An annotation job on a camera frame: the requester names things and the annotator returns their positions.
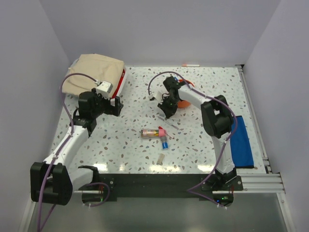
clear plastic tube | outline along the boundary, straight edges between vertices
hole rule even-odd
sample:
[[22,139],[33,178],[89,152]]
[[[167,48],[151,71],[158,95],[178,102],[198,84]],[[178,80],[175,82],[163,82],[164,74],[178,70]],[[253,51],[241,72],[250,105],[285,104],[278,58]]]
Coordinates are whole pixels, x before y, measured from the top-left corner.
[[152,129],[142,129],[140,131],[140,136],[143,139],[148,139],[148,138],[159,138],[162,136],[166,135],[166,131],[164,129],[157,129],[157,130],[152,130]]

beige cloth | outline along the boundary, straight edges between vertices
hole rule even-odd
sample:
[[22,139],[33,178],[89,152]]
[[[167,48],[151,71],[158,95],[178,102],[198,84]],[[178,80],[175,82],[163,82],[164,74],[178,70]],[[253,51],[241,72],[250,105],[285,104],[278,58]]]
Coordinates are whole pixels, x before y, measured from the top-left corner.
[[[112,83],[111,97],[117,89],[124,69],[124,62],[99,54],[83,54],[76,64],[69,68],[68,74],[84,73],[99,81]],[[74,75],[63,84],[62,92],[78,96],[82,92],[90,91],[96,84],[87,77]]]

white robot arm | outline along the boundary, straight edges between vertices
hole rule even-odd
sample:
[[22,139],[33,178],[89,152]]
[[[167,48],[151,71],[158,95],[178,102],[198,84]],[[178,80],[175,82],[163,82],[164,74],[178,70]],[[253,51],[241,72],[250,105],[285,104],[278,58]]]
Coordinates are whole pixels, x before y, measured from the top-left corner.
[[[232,160],[231,146],[229,140],[226,141],[231,133],[231,126],[233,124],[231,113],[218,102],[199,94],[193,86],[187,86],[185,82],[178,82],[173,77],[168,77],[163,84],[169,95],[163,97],[158,107],[164,111],[167,118],[176,113],[179,101],[188,101],[200,109],[204,129],[213,141],[216,160],[219,159],[222,147],[226,143],[216,168],[216,173],[222,176],[224,182],[235,178],[237,174]],[[224,96],[220,95],[216,99],[227,105]]]
[[119,97],[109,99],[111,85],[101,83],[92,91],[83,92],[79,95],[79,108],[73,114],[73,125],[69,126],[68,132],[54,151],[44,162],[35,162],[30,169],[31,198],[38,202],[41,185],[45,174],[49,177],[43,190],[43,203],[66,205],[73,193],[80,187],[91,182],[99,182],[98,170],[92,166],[80,166],[77,171],[68,174],[67,167],[71,164],[80,147],[90,137],[97,125],[96,118],[101,114],[119,116],[123,105]]

blue cloth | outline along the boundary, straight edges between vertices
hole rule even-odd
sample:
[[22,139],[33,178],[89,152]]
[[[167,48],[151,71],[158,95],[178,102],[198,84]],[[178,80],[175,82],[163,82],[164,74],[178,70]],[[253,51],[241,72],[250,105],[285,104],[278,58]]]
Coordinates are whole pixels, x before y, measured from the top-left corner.
[[254,168],[250,142],[242,116],[237,116],[238,127],[231,137],[232,159],[236,168]]

white wall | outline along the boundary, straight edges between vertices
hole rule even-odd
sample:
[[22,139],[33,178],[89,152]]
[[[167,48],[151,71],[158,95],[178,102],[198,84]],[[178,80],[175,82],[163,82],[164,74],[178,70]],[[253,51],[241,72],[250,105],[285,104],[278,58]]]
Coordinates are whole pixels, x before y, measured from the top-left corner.
[[243,64],[280,0],[41,0],[69,59]]
[[309,1],[282,0],[245,64],[270,163],[298,231],[309,231]]
[[17,231],[49,152],[69,60],[38,0],[0,1],[0,231]]

